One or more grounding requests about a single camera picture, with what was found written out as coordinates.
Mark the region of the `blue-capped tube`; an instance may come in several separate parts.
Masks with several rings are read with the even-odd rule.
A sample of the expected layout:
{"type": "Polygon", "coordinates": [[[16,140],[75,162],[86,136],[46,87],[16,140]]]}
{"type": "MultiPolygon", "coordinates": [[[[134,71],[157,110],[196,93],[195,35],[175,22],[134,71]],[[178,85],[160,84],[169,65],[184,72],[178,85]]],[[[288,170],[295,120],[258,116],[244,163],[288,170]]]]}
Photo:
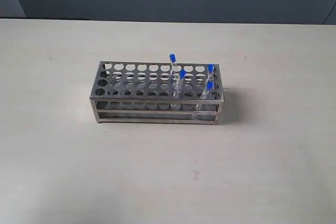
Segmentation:
{"type": "Polygon", "coordinates": [[[207,65],[207,80],[214,82],[214,65],[213,64],[207,65]]]}
{"type": "Polygon", "coordinates": [[[176,80],[179,74],[175,54],[170,54],[170,63],[171,63],[171,78],[172,80],[176,80]]]}
{"type": "MultiPolygon", "coordinates": [[[[206,87],[203,89],[200,99],[202,101],[207,100],[211,97],[212,89],[214,87],[214,82],[208,80],[206,83],[206,87]]],[[[216,105],[211,104],[196,104],[195,111],[205,111],[206,109],[209,111],[215,111],[216,105]]]]}
{"type": "MultiPolygon", "coordinates": [[[[174,99],[180,99],[182,96],[182,86],[183,86],[185,75],[186,75],[186,71],[182,69],[179,73],[178,79],[175,84],[175,89],[173,92],[174,99]]],[[[173,110],[179,110],[181,108],[181,105],[178,103],[171,103],[171,108],[173,110]]]]}

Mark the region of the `stainless steel test tube rack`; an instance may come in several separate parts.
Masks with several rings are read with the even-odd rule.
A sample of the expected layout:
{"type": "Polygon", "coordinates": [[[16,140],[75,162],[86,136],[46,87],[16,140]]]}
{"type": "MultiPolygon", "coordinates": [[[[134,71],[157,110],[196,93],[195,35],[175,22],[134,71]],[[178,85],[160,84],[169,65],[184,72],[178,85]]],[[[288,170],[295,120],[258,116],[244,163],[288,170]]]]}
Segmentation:
{"type": "Polygon", "coordinates": [[[211,97],[200,96],[207,83],[207,65],[179,63],[178,75],[186,75],[180,99],[173,98],[176,80],[171,78],[170,63],[101,61],[90,93],[90,103],[98,123],[219,123],[224,107],[224,91],[218,64],[214,65],[211,97]],[[171,103],[181,105],[173,110],[171,103]],[[195,111],[196,104],[216,105],[215,111],[195,111]]]}

